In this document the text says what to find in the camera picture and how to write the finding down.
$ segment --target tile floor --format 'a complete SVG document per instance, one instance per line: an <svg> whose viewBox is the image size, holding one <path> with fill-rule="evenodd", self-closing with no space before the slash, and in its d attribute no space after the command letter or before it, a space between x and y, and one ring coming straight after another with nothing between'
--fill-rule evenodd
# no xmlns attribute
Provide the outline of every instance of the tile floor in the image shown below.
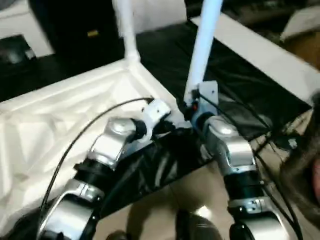
<svg viewBox="0 0 320 240"><path fill-rule="evenodd" d="M261 156L274 171L279 169L281 158L286 153L268 146ZM184 178L166 186L140 201L102 219L98 224L95 240L105 240L116 230L123 230L132 235L133 240L174 240L175 217L178 209L189 211L201 210L207 214L225 240L229 239L229 227L233 223L227 212L228 196L223 178L219 174L216 162L204 166ZM305 240L320 239L320 231L310 224L295 208ZM296 237L287 227L291 239Z"/></svg>

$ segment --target wire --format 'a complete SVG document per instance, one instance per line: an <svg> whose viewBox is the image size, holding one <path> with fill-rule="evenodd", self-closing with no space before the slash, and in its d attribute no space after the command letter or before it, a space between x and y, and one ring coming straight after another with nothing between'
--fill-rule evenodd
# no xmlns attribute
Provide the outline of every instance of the wire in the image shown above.
<svg viewBox="0 0 320 240"><path fill-rule="evenodd" d="M218 109L237 128L239 134L242 137L245 137L239 131L239 127L238 127L237 122L229 114L227 114L225 111L223 111L217 104L212 102L207 97L203 96L200 93L199 93L199 96L201 98L203 98L204 100L206 100L211 105L213 105L216 109ZM259 155L259 152L271 141L272 138L273 138L273 136L266 137L264 143L261 144L261 145L259 144L258 150L255 151L254 156L260 161L261 165L265 169L265 171L266 171L268 177L271 179L271 181L274 182L275 187L278 190L278 192L280 193L280 195L281 195L286 207L288 208L292 219L288 216L288 214L285 212L285 210L280 206L280 204L277 202L277 200L272 196L271 192L267 189L267 187L264 187L264 190L265 190L265 193L270 197L270 199L274 203L274 205L279 209L279 211L283 214L285 219L289 222L289 224L291 225L292 229L294 230L297 238L299 240L303 240L303 235L302 235L302 231L301 231L301 227L300 227L297 215L295 214L291 204L289 203L288 199L286 198L286 196L284 195L283 191L281 190L281 188L280 188L279 184L277 183L275 176L272 174L272 171L270 170L269 166L266 164L266 162L263 160L263 158Z"/></svg>
<svg viewBox="0 0 320 240"><path fill-rule="evenodd" d="M290 215L292 217L292 224L291 222L288 220L289 216L287 215L287 213L283 210L283 208L279 205L279 203L276 201L276 199L274 197L270 197L269 194L271 195L271 193L269 192L268 194L268 190L266 191L266 193L268 194L268 196L271 198L272 202L276 205L276 207L279 209L279 211L284 215L284 217L288 220L288 222L290 223L290 225L292 226L293 230L296 233L296 236L298 237L299 240L303 240L303 234L301 231L301 227L297 218L296 213L294 212L291 204L289 203L289 200L287 199L287 197L285 196L285 194L283 193L282 189L280 188L280 185L277 183L276 177L273 175L270 167L266 164L266 162L263 160L263 158L260 155L255 155L256 159L258 159L261 163L261 165L263 166L263 168L265 169L265 172L267 173L268 177L271 179L271 181L274 182L274 185L276 187L276 189L278 190L278 192L280 193L286 207L288 208Z"/></svg>
<svg viewBox="0 0 320 240"><path fill-rule="evenodd" d="M58 173L59 173L59 171L60 171L60 168L61 168L64 160L66 159L68 153L70 152L71 148L75 145L76 141L86 132L86 130L87 130L88 128L90 128L98 119L100 119L100 118L101 118L102 116L104 116L105 114L107 114L107 113L109 113L110 111L112 111L112 110L114 110L114 109L116 109L116 108L119 108L119 107L121 107L121 106L123 106L123 105L129 104L129 103L133 103L133 102L137 102L137 101L143 101L143 100L145 100L145 101L152 101L153 98L151 98L151 97L135 98L135 99L131 99L131 100L128 100L128 101L124 101L124 102L121 102L121 103L119 103L119 104L117 104L117 105L114 105L114 106L110 107L109 109L101 112L99 115L97 115L94 119L92 119L92 120L79 132L79 134L74 138L74 140L70 143L70 145L68 146L68 148L65 150L65 152L64 152L64 154L62 155L62 157L61 157L58 165L57 165L56 168L55 168L55 171L54 171L54 173L53 173L53 176L52 176L52 178L51 178L51 181L50 181L50 183L49 183L49 185L48 185L48 188L47 188L47 190L46 190L46 192L45 192L45 195L44 195L44 197L43 197L43 200L42 200L42 203L41 203L41 206L40 206L40 212L39 212L39 222L40 222L40 223L41 223L41 220L42 220L42 213L43 213L43 211L44 211L44 209L45 209L45 206L46 206L46 204L47 204L47 202L48 202L48 198L49 198L50 192L51 192L52 187L53 187L53 185L54 185L54 183L55 183L55 180L56 180L57 175L58 175Z"/></svg>

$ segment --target robotic arm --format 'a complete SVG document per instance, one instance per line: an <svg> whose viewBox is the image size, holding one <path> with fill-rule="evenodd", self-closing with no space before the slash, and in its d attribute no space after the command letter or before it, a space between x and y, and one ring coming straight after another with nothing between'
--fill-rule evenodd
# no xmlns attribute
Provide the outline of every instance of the robotic arm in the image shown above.
<svg viewBox="0 0 320 240"><path fill-rule="evenodd" d="M152 101L142 119L112 117L97 137L87 158L74 168L74 178L65 185L41 219L37 239L92 239L105 197L105 185L116 169L127 144L151 139L154 127L171 112L163 101Z"/></svg>
<svg viewBox="0 0 320 240"><path fill-rule="evenodd" d="M229 195L228 211L235 223L231 240L289 240L278 212L263 191L250 144L221 116L199 126L205 147L217 158Z"/></svg>

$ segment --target white pvc pipe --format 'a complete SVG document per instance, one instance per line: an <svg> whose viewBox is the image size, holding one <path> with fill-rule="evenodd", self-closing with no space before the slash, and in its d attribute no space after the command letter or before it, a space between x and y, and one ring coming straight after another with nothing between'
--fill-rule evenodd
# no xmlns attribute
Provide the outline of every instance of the white pvc pipe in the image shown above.
<svg viewBox="0 0 320 240"><path fill-rule="evenodd" d="M134 17L132 0L118 0L120 8L120 24L122 27L125 58L127 60L139 62L140 55L137 50L136 34L134 31Z"/></svg>
<svg viewBox="0 0 320 240"><path fill-rule="evenodd" d="M222 3L223 0L203 1L201 22L195 39L189 76L184 92L184 102L187 105L192 103L191 91L196 89L204 79Z"/></svg>

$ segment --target black cylinder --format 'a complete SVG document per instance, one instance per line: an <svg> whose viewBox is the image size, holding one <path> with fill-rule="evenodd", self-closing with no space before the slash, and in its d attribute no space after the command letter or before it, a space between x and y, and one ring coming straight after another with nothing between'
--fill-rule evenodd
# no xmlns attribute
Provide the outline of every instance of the black cylinder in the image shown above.
<svg viewBox="0 0 320 240"><path fill-rule="evenodd" d="M226 175L225 188L230 200L249 199L264 196L263 187L257 171L246 171Z"/></svg>
<svg viewBox="0 0 320 240"><path fill-rule="evenodd" d="M108 166L89 158L76 164L74 169L77 170L74 179L93 185L102 191L108 180L114 175L114 171Z"/></svg>

